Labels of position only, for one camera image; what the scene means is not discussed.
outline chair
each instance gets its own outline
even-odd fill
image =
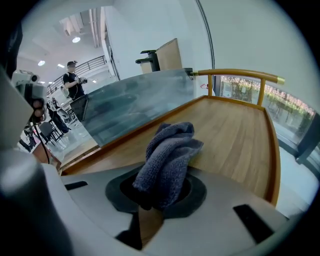
[[[54,135],[54,131],[56,129],[53,129],[52,125],[49,122],[43,122],[42,124],[40,124],[39,129],[49,140],[54,139],[55,142],[57,141],[56,136]]]

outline black chair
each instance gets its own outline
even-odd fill
[[[43,135],[48,138],[49,141],[51,139],[54,139],[54,141],[56,142],[61,138],[61,135],[56,138],[54,132],[57,133],[57,130],[53,128],[50,122],[43,122],[39,125],[39,129],[43,133]]]

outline wooden board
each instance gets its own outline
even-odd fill
[[[274,134],[270,132],[270,120],[263,107],[204,96],[164,118],[164,122],[193,123],[194,138],[204,145],[190,166],[229,177],[271,202],[274,173],[280,170],[275,169]],[[145,161],[147,145],[158,126],[151,126],[90,162],[84,161],[83,166],[69,174],[98,172]]]

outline floor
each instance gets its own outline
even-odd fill
[[[318,179],[293,155],[280,148],[281,182],[276,209],[286,217],[305,212],[319,188]]]
[[[67,126],[71,130],[61,139],[46,144],[50,152],[61,161],[61,167],[97,146],[95,140],[78,120]]]

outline glass wall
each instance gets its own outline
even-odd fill
[[[247,78],[221,76],[220,96],[257,104],[260,83]],[[298,144],[315,115],[315,111],[301,100],[277,89],[265,85],[262,106],[273,121],[278,134]]]

